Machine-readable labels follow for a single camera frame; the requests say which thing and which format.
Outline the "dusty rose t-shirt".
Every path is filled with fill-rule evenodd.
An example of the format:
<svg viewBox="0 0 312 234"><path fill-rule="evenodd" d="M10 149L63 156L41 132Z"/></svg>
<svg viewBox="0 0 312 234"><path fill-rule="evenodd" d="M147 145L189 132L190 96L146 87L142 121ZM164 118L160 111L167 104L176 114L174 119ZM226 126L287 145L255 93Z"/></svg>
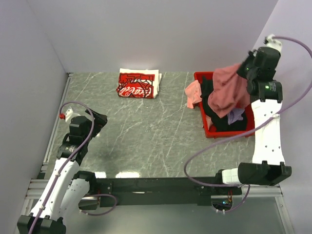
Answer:
<svg viewBox="0 0 312 234"><path fill-rule="evenodd" d="M247 80L236 72L239 63L217 68L213 73L213 91L208 97L209 107L219 118L225 117L232 109L244 109L250 104Z"/></svg>

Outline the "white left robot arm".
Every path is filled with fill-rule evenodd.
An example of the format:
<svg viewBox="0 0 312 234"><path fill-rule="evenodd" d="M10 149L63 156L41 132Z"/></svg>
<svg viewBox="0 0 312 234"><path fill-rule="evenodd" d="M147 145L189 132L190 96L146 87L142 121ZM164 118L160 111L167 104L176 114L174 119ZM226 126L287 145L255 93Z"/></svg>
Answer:
<svg viewBox="0 0 312 234"><path fill-rule="evenodd" d="M21 215L17 228L21 234L64 234L65 217L85 196L98 189L96 176L80 170L90 141L107 124L106 115L85 110L90 119L67 111L61 119L70 120L69 132L58 148L54 169L38 202L28 215Z"/></svg>

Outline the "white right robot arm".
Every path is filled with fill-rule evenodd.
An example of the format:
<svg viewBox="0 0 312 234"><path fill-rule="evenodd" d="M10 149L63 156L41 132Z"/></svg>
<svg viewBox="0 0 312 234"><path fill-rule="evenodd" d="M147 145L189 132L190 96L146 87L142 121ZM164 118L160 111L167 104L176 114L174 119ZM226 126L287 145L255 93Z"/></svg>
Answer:
<svg viewBox="0 0 312 234"><path fill-rule="evenodd" d="M254 153L251 163L221 171L222 178L214 182L218 194L226 194L231 185L274 186L292 174L292 168L285 164L280 141L282 85L273 79L280 56L280 49L262 46L249 52L237 70L247 80L256 129Z"/></svg>

